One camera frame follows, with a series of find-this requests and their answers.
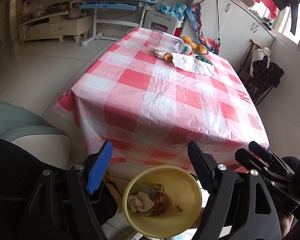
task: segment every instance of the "clear plastic bottle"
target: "clear plastic bottle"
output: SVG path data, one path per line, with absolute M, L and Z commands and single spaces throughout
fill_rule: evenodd
M 189 54 L 192 48 L 184 43 L 179 37 L 164 33 L 159 30 L 152 30 L 148 39 L 148 47 L 164 52 Z

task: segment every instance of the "drawer handle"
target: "drawer handle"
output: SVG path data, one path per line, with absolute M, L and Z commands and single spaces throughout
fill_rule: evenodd
M 226 10 L 226 12 L 228 12 L 228 11 L 229 11 L 229 9 L 230 9 L 230 5 L 231 5 L 231 4 L 228 4 L 228 9 Z

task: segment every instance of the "drawstring bag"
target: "drawstring bag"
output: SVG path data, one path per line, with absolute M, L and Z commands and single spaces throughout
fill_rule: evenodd
M 218 0 L 217 0 L 217 12 L 218 12 L 218 43 L 214 40 L 206 38 L 202 31 L 202 22 L 201 22 L 201 3 L 193 4 L 186 9 L 186 13 L 189 18 L 189 23 L 194 31 L 194 35 L 199 43 L 204 45 L 208 51 L 218 55 L 220 49 L 220 25 L 219 25 L 219 9 L 218 9 Z

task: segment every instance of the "red and white tablecloth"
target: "red and white tablecloth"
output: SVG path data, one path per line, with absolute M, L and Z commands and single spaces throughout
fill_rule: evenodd
M 175 68 L 147 46 L 150 30 L 137 28 L 112 45 L 67 90 L 53 110 L 82 128 L 89 153 L 105 140 L 111 163 L 170 164 L 192 171 L 187 144 L 232 169 L 237 149 L 266 131 L 231 65 L 209 53 L 215 76 Z

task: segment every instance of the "cabinet leg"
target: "cabinet leg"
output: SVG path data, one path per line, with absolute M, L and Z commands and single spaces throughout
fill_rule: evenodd
M 73 36 L 73 38 L 74 38 L 75 42 L 79 42 L 81 35 Z

